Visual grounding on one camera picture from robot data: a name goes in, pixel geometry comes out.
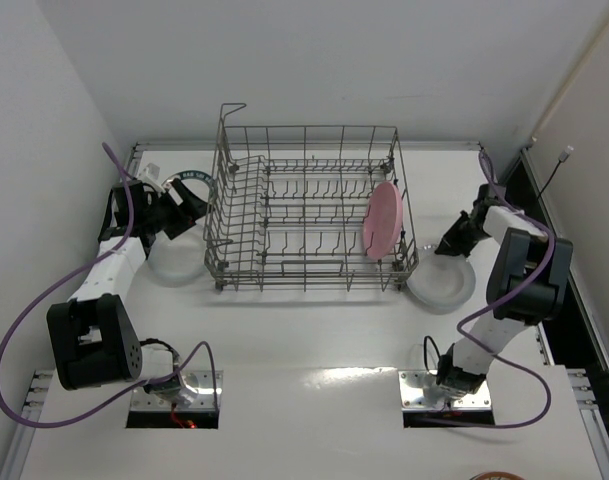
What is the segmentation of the brown round object bottom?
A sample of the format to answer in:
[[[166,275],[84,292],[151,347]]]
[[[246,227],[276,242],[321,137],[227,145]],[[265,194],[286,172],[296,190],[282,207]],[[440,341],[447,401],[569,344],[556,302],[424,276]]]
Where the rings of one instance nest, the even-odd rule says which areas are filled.
[[[524,478],[511,472],[494,470],[475,474],[470,480],[524,480]]]

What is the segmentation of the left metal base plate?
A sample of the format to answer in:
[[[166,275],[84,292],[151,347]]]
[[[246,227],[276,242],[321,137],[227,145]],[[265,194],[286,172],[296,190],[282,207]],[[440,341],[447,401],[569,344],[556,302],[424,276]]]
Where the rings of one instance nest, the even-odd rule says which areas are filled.
[[[172,406],[180,413],[213,413],[221,407],[224,372],[216,370],[188,370],[177,381],[166,382],[145,389],[133,390],[131,412],[160,413]]]

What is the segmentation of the pink plastic plate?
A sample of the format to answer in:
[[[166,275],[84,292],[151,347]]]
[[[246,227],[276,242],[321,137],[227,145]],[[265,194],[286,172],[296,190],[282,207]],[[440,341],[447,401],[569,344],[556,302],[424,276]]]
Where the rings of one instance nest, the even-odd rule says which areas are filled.
[[[403,204],[397,186],[379,184],[373,191],[364,216],[362,243],[365,255],[373,261],[382,260],[393,251],[403,223]]]

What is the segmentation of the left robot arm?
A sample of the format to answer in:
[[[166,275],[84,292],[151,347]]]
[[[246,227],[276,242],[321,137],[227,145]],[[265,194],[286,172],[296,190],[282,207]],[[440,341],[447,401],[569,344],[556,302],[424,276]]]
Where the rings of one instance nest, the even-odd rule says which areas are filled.
[[[161,186],[138,178],[112,187],[97,263],[67,302],[47,312],[56,370],[65,389],[138,379],[144,363],[141,342],[124,305],[132,281],[158,234],[173,240],[207,211],[207,202],[180,175]]]

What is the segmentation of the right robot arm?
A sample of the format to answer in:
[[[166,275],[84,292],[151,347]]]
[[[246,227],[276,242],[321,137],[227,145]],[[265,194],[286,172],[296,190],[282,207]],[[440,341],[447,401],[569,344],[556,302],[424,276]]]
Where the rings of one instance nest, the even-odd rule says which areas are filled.
[[[483,240],[499,245],[487,306],[439,358],[436,385],[451,398],[477,392],[505,347],[527,328],[553,319],[564,303],[572,243],[504,205],[503,193],[480,186],[472,210],[460,213],[435,250],[437,256],[467,258]]]

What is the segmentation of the green rimmed printed plate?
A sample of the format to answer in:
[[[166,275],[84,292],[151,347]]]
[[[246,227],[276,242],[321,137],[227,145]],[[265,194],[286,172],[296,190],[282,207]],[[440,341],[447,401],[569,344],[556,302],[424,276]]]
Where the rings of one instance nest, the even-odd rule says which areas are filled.
[[[177,179],[180,180],[189,190],[197,194],[199,192],[206,192],[210,190],[214,185],[213,177],[202,170],[187,169],[176,172],[167,177],[162,185],[164,187],[170,187],[172,182]]]

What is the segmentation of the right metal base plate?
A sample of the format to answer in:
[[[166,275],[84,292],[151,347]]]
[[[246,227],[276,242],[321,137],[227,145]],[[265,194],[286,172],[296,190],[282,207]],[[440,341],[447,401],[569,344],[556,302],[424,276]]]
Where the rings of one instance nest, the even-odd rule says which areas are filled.
[[[475,392],[438,385],[436,370],[400,370],[398,380],[404,413],[492,411],[492,400],[486,380]]]

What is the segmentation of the metal base plate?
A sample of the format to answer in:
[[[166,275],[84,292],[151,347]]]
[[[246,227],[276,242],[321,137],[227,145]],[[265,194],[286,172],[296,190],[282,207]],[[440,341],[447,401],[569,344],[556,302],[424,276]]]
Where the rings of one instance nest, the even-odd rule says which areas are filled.
[[[492,400],[486,380],[475,392],[438,385],[436,370],[400,370],[398,380],[404,413],[492,411]]]
[[[160,413],[172,406],[180,413],[213,413],[221,407],[224,372],[216,370],[188,370],[177,381],[166,382],[145,389],[133,390],[131,412]]]

